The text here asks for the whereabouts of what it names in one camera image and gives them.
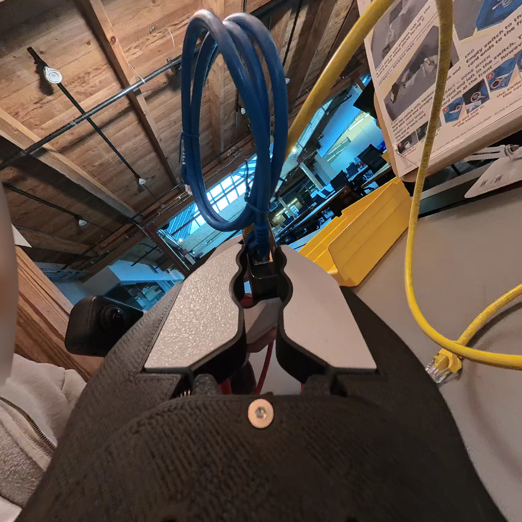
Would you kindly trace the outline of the black ethernet splitter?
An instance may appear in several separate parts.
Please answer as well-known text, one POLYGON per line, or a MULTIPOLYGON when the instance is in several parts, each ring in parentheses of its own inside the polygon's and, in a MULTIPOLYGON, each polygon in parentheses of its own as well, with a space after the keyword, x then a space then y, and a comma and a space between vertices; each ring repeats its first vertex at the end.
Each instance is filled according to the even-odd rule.
POLYGON ((265 263, 257 263, 247 255, 248 281, 251 287, 252 305, 272 298, 282 298, 284 302, 288 296, 288 284, 282 275, 284 259, 281 256, 265 263))

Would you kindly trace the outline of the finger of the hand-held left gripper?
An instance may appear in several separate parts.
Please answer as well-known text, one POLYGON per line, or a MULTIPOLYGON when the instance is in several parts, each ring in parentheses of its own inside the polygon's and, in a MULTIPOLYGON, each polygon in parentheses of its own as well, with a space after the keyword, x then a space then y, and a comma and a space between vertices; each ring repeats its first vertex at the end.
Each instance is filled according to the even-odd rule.
POLYGON ((246 343, 254 344, 273 328, 277 328, 281 299, 259 301, 244 309, 246 343))

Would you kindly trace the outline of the instruction sheet board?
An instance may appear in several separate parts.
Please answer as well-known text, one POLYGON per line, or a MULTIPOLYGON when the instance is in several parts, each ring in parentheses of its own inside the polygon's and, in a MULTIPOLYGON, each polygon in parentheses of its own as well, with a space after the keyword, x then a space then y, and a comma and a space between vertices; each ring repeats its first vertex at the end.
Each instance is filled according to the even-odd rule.
MULTIPOLYGON (((449 70, 427 173, 521 131, 521 1, 452 1, 449 70)), ((421 162, 439 66, 436 1, 392 1, 364 40, 393 169, 421 162)))

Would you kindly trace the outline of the white stand base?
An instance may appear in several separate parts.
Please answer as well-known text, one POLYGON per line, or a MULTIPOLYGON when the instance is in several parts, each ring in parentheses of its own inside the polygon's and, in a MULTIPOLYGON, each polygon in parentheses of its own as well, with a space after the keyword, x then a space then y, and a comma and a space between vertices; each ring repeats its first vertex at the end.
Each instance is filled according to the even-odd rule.
POLYGON ((491 163, 473 186, 465 193, 465 199, 505 188, 521 181, 521 158, 500 158, 491 163))

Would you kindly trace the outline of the person's grey hoodie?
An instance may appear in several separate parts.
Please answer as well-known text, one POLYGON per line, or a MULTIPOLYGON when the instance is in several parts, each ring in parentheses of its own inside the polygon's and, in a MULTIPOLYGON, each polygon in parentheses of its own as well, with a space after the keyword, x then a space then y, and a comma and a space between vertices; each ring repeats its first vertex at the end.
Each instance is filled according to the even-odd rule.
POLYGON ((35 493, 85 386, 74 369, 14 354, 1 386, 1 521, 35 493))

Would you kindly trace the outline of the yellow plastic bin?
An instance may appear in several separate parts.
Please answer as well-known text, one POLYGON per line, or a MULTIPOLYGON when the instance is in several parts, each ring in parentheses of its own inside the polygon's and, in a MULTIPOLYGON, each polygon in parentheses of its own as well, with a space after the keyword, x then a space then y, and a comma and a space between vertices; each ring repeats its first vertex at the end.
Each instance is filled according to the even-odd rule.
POLYGON ((341 286, 355 287, 408 228, 411 197, 394 178, 342 210, 300 250, 341 286))

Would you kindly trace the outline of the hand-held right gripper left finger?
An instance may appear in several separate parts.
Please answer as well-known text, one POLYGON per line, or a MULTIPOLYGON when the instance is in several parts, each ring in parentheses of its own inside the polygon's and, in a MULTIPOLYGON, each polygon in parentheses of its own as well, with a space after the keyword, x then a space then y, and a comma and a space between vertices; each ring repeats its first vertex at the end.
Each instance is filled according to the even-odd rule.
POLYGON ((182 284, 144 365, 148 373, 231 373, 246 355, 243 245, 209 258, 182 284))

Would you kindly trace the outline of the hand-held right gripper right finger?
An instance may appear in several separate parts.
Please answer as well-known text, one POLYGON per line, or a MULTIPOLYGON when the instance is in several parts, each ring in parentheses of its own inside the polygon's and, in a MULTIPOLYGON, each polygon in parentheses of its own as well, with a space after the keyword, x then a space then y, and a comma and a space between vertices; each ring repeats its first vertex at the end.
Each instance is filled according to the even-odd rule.
POLYGON ((375 373, 377 365, 336 281, 290 247, 277 250, 276 358, 287 373, 375 373))

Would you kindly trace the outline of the wooden door panel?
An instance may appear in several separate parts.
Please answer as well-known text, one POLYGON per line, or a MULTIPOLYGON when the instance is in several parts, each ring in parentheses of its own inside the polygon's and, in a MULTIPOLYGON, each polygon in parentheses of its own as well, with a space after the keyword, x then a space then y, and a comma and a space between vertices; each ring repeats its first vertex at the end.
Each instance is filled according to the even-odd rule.
POLYGON ((73 306, 22 247, 16 246, 18 307, 15 353, 37 363, 73 369, 88 381, 98 359, 75 356, 64 341, 73 306))

